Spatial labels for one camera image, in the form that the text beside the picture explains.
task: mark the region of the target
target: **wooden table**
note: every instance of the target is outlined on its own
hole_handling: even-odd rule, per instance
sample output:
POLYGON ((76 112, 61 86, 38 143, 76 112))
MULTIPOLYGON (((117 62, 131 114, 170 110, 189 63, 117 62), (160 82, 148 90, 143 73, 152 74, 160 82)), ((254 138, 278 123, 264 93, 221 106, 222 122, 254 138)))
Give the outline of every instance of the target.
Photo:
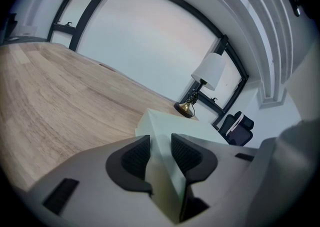
POLYGON ((173 103, 59 44, 1 46, 1 167, 27 190, 78 152, 134 137, 147 108, 180 116, 173 103))

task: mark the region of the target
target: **black window frame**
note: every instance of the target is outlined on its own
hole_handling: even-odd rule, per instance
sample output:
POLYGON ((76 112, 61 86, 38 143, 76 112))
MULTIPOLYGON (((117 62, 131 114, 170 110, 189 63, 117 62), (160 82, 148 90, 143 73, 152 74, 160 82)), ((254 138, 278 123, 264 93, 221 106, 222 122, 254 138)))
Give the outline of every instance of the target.
MULTIPOLYGON (((91 2, 88 4, 84 12, 82 13, 76 27, 66 26, 58 24, 59 19, 61 18, 61 15, 63 14, 66 6, 68 5, 70 0, 63 0, 62 4, 60 5, 49 30, 47 40, 50 41, 52 38, 53 31, 61 31, 64 33, 68 33, 72 35, 71 42, 69 45, 69 49, 76 51, 78 43, 80 41, 81 35, 83 31, 85 30, 85 27, 87 23, 90 20, 90 17, 94 13, 95 9, 98 7, 100 2, 102 0, 91 0, 91 2)), ((239 82, 237 88, 233 92, 231 98, 227 102, 227 104, 221 108, 219 105, 216 104, 216 102, 206 96, 201 91, 198 93, 198 99, 203 102, 205 105, 207 105, 209 108, 211 108, 213 111, 218 113, 218 117, 216 120, 212 123, 212 126, 214 128, 218 128, 217 124, 223 119, 223 117, 227 114, 227 112, 230 110, 232 105, 237 100, 238 96, 240 95, 241 91, 243 90, 249 75, 246 72, 245 67, 243 66, 239 56, 237 55, 236 51, 232 47, 229 38, 227 35, 223 34, 203 13, 201 13, 198 9, 196 9, 194 6, 186 2, 185 0, 169 0, 181 8, 188 11, 190 14, 192 14, 194 17, 196 17, 199 21, 201 21, 210 31, 213 32, 214 35, 216 35, 219 39, 219 42, 215 49, 213 50, 214 53, 217 53, 219 55, 222 55, 224 51, 229 55, 232 62, 236 66, 237 70, 239 71, 241 75, 241 81, 239 82)), ((183 99, 180 103, 184 103, 188 97, 188 93, 192 92, 193 89, 195 89, 199 84, 195 81, 187 93, 184 95, 183 99)))

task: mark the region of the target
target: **table lamp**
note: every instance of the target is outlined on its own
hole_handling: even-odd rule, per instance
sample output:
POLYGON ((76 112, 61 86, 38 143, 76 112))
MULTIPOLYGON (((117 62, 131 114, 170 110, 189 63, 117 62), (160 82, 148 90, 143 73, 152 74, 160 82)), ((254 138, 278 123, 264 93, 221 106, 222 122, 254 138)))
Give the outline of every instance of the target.
POLYGON ((192 118, 194 114, 190 110, 192 106, 198 100, 198 92, 202 86, 215 90, 218 82, 222 76, 224 68, 226 66, 226 59, 218 53, 209 53, 203 61, 200 63, 198 68, 191 74, 191 77, 199 83, 196 89, 193 89, 191 93, 188 93, 188 98, 184 103, 179 104, 176 102, 174 108, 186 118, 192 118))

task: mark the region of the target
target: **chair headrest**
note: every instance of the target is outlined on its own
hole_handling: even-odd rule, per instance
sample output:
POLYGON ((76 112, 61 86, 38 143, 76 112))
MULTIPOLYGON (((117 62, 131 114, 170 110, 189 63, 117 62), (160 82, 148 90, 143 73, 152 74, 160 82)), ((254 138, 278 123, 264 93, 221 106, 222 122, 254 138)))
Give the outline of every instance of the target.
MULTIPOLYGON (((241 115, 241 111, 238 111, 234 115, 234 117, 237 119, 240 117, 240 115, 241 115)), ((254 128, 255 123, 250 118, 248 118, 246 115, 244 115, 243 119, 240 122, 240 125, 242 125, 247 130, 251 130, 254 128)))

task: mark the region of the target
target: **lamp cord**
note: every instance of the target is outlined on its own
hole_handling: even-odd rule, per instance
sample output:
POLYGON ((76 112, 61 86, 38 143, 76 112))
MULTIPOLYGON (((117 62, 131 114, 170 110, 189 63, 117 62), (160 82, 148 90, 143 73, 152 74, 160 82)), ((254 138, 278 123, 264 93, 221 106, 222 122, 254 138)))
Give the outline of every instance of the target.
POLYGON ((196 115, 194 104, 197 102, 197 100, 198 100, 198 92, 195 89, 193 89, 191 93, 188 93, 188 99, 186 100, 186 103, 191 103, 192 105, 193 112, 194 112, 192 117, 196 115))

